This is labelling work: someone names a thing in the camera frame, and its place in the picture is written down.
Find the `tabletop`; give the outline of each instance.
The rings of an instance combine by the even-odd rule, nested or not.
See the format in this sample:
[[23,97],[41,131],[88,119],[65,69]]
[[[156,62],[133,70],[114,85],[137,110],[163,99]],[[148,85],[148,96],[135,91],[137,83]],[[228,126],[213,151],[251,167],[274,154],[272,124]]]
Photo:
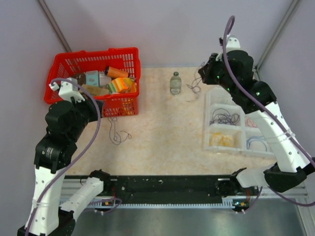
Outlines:
[[[102,169],[111,175],[219,175],[275,163],[275,159],[203,150],[205,94],[213,86],[200,83],[201,93],[194,94],[186,84],[191,84],[196,70],[142,68],[139,114],[117,117],[115,122],[122,139],[127,136],[124,131],[131,139],[113,144],[115,131],[108,118],[102,118],[94,143],[67,174],[88,175]],[[171,95],[169,88],[174,71],[182,79],[178,96]],[[85,128],[72,159],[87,145],[95,128],[96,122]]]

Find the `gray floor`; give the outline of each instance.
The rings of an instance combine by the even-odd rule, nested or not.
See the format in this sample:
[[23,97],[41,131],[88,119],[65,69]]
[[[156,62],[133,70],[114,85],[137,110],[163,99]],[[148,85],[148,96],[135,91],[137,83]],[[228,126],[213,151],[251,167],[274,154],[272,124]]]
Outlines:
[[84,212],[72,236],[305,236],[296,206],[259,200],[247,214],[210,209]]

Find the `glass bottle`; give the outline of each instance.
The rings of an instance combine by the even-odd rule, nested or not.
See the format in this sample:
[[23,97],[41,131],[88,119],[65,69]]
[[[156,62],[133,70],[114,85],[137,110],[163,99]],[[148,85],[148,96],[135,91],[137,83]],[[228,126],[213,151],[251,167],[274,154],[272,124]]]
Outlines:
[[179,73],[175,71],[170,80],[170,92],[172,95],[177,96],[180,94],[181,88],[182,88],[182,79],[181,77],[179,77]]

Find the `metal pole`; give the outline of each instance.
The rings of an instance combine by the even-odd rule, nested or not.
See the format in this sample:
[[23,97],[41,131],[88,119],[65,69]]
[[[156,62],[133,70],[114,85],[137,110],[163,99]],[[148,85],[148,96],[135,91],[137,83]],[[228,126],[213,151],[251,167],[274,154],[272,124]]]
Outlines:
[[57,38],[59,39],[60,43],[62,44],[64,50],[66,52],[72,52],[71,48],[69,47],[69,44],[67,43],[62,31],[60,30],[57,22],[55,21],[55,18],[51,11],[49,10],[46,1],[45,0],[36,0],[40,6],[40,8],[43,10],[48,22],[52,26]]
[[290,4],[290,7],[286,11],[286,13],[285,13],[283,19],[281,20],[277,30],[275,31],[273,37],[271,38],[271,40],[269,41],[267,47],[265,48],[264,53],[262,54],[262,56],[258,60],[258,63],[255,66],[255,68],[256,68],[258,73],[259,73],[259,70],[261,69],[261,67],[263,66],[263,64],[265,63],[267,57],[271,53],[272,49],[274,48],[274,46],[275,46],[276,42],[278,41],[279,37],[281,36],[284,28],[287,26],[289,20],[291,19],[291,17],[295,13],[296,9],[298,8],[299,3],[301,1],[302,0],[292,0],[292,2]]

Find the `red plastic basket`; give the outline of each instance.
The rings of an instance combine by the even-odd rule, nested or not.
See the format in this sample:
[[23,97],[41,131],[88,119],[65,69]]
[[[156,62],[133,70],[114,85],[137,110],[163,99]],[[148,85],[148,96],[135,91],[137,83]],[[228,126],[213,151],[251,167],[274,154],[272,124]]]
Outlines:
[[58,91],[52,91],[48,86],[54,78],[69,78],[75,73],[91,70],[104,71],[106,66],[127,71],[131,77],[136,78],[137,92],[96,96],[95,99],[105,102],[103,116],[137,115],[141,76],[141,65],[137,48],[110,48],[108,51],[80,51],[57,54],[48,74],[44,96],[45,102],[53,104],[62,100],[58,96]]

